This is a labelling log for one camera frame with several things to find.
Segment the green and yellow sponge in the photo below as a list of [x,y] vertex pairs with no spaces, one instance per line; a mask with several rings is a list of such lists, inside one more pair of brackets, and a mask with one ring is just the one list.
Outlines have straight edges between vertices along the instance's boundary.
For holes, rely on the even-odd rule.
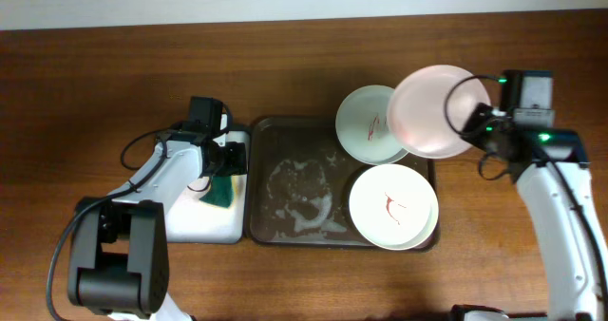
[[235,199],[235,185],[231,177],[212,177],[199,201],[219,208],[229,208]]

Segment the white plate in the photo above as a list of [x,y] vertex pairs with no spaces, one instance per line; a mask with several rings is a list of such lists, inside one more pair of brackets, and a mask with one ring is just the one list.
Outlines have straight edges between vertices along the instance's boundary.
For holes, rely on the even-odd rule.
[[387,111],[389,131],[412,155],[455,157],[470,148],[457,132],[478,103],[489,104],[490,98],[472,73],[457,66],[427,66],[395,88]]
[[439,219],[438,199],[431,184],[400,164],[382,164],[363,172],[351,186],[348,210],[364,239],[391,251],[424,245]]

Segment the pale green plate top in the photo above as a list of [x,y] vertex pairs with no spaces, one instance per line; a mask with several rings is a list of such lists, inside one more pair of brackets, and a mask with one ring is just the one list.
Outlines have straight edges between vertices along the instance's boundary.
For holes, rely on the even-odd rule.
[[379,165],[397,162],[409,153],[390,133],[387,111],[393,92],[389,86],[363,86],[339,106],[336,135],[344,150],[356,160]]

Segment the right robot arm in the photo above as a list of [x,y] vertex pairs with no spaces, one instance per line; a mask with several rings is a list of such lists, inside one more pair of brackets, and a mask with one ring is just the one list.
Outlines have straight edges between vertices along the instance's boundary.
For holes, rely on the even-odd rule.
[[550,320],[607,317],[607,246],[579,134],[523,126],[477,104],[460,138],[503,161],[533,222],[549,287]]

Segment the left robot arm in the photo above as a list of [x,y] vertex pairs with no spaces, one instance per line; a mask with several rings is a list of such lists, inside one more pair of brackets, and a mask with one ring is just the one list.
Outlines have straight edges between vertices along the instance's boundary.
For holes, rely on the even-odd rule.
[[168,240],[187,221],[166,214],[188,185],[246,174],[247,142],[161,136],[152,157],[123,186],[83,198],[69,224],[67,297],[114,320],[188,320],[168,292]]

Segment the small dark soap tray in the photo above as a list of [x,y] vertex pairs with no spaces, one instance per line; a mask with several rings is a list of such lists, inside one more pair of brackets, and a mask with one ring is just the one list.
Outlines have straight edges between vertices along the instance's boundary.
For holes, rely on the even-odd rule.
[[[247,148],[247,173],[231,176],[235,199],[227,208],[199,201],[212,177],[203,177],[202,147],[209,141],[224,146],[227,142],[244,142]],[[248,174],[249,136],[242,131],[217,138],[182,135],[166,143],[167,159],[155,181],[155,192],[163,204],[167,239],[176,243],[233,244],[242,237],[244,204]]]

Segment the large dark brown tray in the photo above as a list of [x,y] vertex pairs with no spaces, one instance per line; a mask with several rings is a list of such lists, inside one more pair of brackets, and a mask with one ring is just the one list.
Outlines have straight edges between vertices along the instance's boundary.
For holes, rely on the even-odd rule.
[[[421,174],[434,187],[434,165],[412,158],[396,163]],[[252,131],[246,229],[263,245],[382,249],[354,227],[348,198],[367,169],[340,145],[333,123],[323,119],[270,117]],[[431,239],[411,252],[423,252]]]

